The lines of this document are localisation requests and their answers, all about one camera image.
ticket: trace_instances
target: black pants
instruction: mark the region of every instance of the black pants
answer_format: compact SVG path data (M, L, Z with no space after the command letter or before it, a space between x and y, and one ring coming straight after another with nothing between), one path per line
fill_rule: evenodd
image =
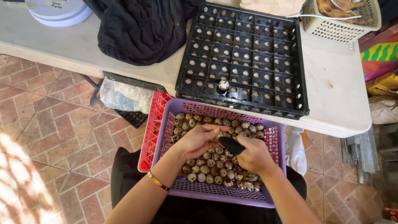
M140 150L129 153L120 147L115 155L111 174L112 208L146 174L138 171ZM307 187L304 178L286 166L287 178L298 193L306 199ZM203 223L203 214L212 214L214 223L281 223L275 209L267 209L240 204L231 204L176 196L167 196L152 223Z

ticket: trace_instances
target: tile floor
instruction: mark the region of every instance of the tile floor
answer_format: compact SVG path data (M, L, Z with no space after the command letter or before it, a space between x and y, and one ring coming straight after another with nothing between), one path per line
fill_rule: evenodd
M96 224L111 211L117 147L140 149L135 129L98 102L78 74L0 56L0 223ZM325 223L381 217L376 190L341 163L337 138L308 132L307 202Z

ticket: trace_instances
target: purple plastic basket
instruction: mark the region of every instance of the purple plastic basket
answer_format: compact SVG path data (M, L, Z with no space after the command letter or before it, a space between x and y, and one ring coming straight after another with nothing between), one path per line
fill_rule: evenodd
M176 119L175 115L181 111L202 116L261 123L265 128L273 128L276 131L273 136L277 139L277 141L275 141L275 155L277 155L277 159L274 158L274 161L286 175L285 135L283 124L178 98L171 99L164 108L164 115L160 126L152 167L155 166L159 159L170 148L170 139L173 135L174 121ZM236 186L236 183L234 183L232 187L225 187L216 184L209 185L206 183L191 183L186 180L186 177L177 177L169 191L169 195L245 204L264 208L275 208L272 198L266 188L260 192L242 190Z

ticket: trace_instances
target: forearm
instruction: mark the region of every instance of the forearm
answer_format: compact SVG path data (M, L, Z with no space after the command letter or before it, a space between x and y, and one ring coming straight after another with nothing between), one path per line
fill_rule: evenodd
M260 174L260 176L275 203L282 223L321 224L322 222L285 177L283 171L275 167L272 172Z
M166 187L171 187L184 163L184 155L175 148L170 148L152 168L151 173ZM145 175L117 204L105 224L150 223L167 193Z

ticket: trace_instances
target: black clothing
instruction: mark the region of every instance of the black clothing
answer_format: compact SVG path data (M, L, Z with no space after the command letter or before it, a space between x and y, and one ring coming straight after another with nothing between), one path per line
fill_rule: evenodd
M101 20L98 47L132 65L152 65L187 41L185 24L205 0L84 0Z
M137 169L139 157L140 150L134 153L123 147L117 150L111 174L112 208L146 175ZM286 171L288 180L305 199L307 187L304 178L290 167L286 167ZM276 209L176 196L166 197L151 223L203 224L204 218L207 219L205 223L281 223Z

